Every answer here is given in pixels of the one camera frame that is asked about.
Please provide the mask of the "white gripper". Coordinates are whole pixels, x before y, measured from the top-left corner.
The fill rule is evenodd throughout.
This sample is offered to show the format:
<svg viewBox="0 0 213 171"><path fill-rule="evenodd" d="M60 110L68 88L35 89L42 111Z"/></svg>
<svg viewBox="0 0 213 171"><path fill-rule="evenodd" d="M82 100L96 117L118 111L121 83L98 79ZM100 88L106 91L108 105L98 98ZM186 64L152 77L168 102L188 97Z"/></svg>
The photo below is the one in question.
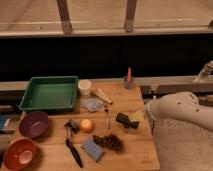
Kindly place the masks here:
<svg viewBox="0 0 213 171"><path fill-rule="evenodd" d="M147 102L145 105L144 105L144 113L142 111L137 111L135 112L134 114L132 114L129 119L132 121L132 122L140 122L140 121L143 121L144 120L144 115L146 117L149 117L150 119L154 120L154 117L152 115L152 112L151 112L151 108L150 108L150 102Z"/></svg>

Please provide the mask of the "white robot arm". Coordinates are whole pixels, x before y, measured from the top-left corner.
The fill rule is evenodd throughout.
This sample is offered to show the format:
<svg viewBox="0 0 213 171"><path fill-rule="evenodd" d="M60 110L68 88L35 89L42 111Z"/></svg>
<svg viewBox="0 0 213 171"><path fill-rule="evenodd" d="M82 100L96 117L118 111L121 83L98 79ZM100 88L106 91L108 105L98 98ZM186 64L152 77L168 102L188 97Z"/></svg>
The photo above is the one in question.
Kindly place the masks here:
<svg viewBox="0 0 213 171"><path fill-rule="evenodd" d="M168 118L189 122L213 132L213 107L200 105L198 97L192 92L178 92L152 99L129 119L132 122L143 121L146 115L153 120Z"/></svg>

